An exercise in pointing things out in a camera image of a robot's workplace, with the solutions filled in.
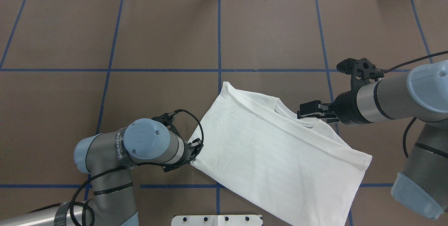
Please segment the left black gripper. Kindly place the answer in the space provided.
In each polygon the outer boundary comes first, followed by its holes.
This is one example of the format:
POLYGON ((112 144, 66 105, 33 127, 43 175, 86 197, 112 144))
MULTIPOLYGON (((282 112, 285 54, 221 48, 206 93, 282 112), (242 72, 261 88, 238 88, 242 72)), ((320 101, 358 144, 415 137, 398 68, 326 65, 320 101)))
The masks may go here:
POLYGON ((203 149, 204 144, 204 130, 203 126, 200 123, 199 119, 194 116, 192 113, 187 112, 189 116, 191 116, 195 121, 197 122, 197 125, 201 132, 201 137, 194 139, 192 142, 185 142, 182 141, 184 145, 184 153, 182 153, 182 156, 179 160, 177 160, 173 164, 164 163, 162 168, 165 173, 179 169, 180 167, 190 164, 193 160, 196 159, 196 157, 200 154, 201 150, 203 149))

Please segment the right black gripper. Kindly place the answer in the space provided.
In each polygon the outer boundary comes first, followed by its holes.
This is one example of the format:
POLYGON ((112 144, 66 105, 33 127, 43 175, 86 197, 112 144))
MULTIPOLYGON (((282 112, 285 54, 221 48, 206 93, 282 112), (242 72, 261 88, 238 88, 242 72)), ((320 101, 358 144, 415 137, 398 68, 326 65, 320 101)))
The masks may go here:
POLYGON ((326 123, 342 123, 347 126, 361 124, 356 97, 351 91, 339 94, 331 104, 324 104, 320 100, 303 103, 299 106, 297 117, 326 119, 326 123))

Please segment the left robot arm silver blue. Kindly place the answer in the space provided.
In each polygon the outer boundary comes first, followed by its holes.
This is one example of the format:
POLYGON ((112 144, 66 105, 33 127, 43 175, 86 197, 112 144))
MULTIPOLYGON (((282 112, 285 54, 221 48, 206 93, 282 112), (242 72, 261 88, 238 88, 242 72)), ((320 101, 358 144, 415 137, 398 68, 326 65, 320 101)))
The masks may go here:
POLYGON ((67 202, 47 205, 1 221, 2 226, 137 226, 139 213, 131 171, 143 165, 169 172, 190 164, 203 148, 204 131, 190 142, 181 138, 174 116, 184 109, 152 119, 137 119, 115 132, 81 140, 74 162, 90 174, 67 202))

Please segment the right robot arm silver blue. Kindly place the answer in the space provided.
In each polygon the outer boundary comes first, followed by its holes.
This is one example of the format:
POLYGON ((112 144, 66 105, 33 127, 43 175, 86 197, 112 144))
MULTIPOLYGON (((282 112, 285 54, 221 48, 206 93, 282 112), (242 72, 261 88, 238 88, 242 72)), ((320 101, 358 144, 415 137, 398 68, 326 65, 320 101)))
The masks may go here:
POLYGON ((448 202, 447 66, 443 60, 386 79, 389 70, 379 69, 365 58, 345 59, 337 64, 337 70, 351 77, 351 89, 333 103, 314 100, 301 104, 297 117, 351 127, 406 118, 423 121, 391 195, 409 210, 437 220, 447 212, 448 202))

